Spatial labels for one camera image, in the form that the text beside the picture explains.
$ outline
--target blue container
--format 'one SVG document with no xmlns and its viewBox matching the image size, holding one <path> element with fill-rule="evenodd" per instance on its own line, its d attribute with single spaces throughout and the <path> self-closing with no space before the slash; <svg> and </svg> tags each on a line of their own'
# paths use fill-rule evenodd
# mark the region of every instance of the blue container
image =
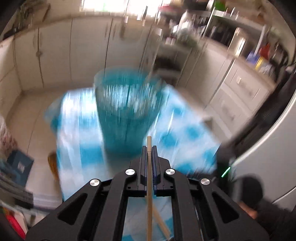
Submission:
<svg viewBox="0 0 296 241">
<path fill-rule="evenodd" d="M 96 104 L 108 152 L 141 153 L 144 138 L 163 103 L 160 79 L 146 81 L 147 73 L 106 69 L 96 74 Z"/>
</svg>

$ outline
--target tile floor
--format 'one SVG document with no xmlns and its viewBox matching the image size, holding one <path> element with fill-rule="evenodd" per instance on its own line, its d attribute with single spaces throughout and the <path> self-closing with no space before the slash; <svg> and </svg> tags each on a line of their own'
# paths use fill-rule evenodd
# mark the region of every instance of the tile floor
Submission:
<svg viewBox="0 0 296 241">
<path fill-rule="evenodd" d="M 56 139 L 43 115 L 63 93 L 50 91 L 24 95 L 8 123 L 19 149 L 34 159 L 26 189 L 33 192 L 34 205 L 44 208 L 56 208 L 62 202 L 59 183 L 47 161 L 48 154 L 56 150 Z"/>
</svg>

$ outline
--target blue and white tablecloth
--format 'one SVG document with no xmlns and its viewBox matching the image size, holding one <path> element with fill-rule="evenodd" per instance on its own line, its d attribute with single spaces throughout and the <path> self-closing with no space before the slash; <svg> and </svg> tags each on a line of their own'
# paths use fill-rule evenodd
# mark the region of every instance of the blue and white tablecloth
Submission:
<svg viewBox="0 0 296 241">
<path fill-rule="evenodd" d="M 172 168 L 184 174 L 211 173 L 218 141 L 173 87 L 167 85 L 163 91 L 166 102 L 147 134 L 152 136 L 152 145 Z M 104 181 L 129 167 L 129 159 L 118 160 L 104 152 L 93 88 L 67 92 L 49 107 L 46 119 L 50 119 L 57 135 L 58 170 L 65 200 L 89 180 Z M 170 198 L 154 197 L 153 202 L 173 236 Z M 122 240 L 146 240 L 146 220 L 145 199 L 129 198 Z M 156 223 L 153 240 L 165 240 Z"/>
</svg>

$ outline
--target teal bucket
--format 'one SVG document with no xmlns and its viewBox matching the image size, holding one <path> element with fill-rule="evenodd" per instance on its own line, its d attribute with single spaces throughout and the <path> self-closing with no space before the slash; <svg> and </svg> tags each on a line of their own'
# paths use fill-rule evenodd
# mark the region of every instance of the teal bucket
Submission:
<svg viewBox="0 0 296 241">
<path fill-rule="evenodd" d="M 133 69 L 106 69 L 94 77 L 96 104 L 106 151 L 134 156 L 163 103 L 159 78 Z"/>
</svg>

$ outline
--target green light strip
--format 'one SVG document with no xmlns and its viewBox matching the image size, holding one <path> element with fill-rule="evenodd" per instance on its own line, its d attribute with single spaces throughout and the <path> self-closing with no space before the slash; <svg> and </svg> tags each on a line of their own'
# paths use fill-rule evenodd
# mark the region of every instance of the green light strip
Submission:
<svg viewBox="0 0 296 241">
<path fill-rule="evenodd" d="M 226 169 L 226 171 L 223 173 L 221 177 L 224 177 L 229 170 L 230 170 L 230 167 Z"/>
</svg>

